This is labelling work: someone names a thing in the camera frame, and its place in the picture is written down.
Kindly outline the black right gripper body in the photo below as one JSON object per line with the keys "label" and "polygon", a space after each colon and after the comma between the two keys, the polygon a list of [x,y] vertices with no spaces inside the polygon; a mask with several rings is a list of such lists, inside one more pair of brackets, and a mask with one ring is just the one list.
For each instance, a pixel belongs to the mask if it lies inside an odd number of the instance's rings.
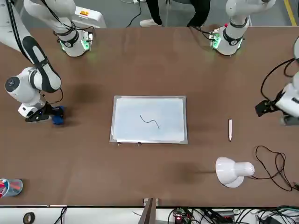
{"label": "black right gripper body", "polygon": [[42,109],[37,110],[35,113],[33,113],[28,118],[25,118],[25,121],[30,122],[40,122],[40,121],[46,121],[51,119],[49,115],[46,114],[46,108],[47,106],[51,106],[50,104],[46,104]]}

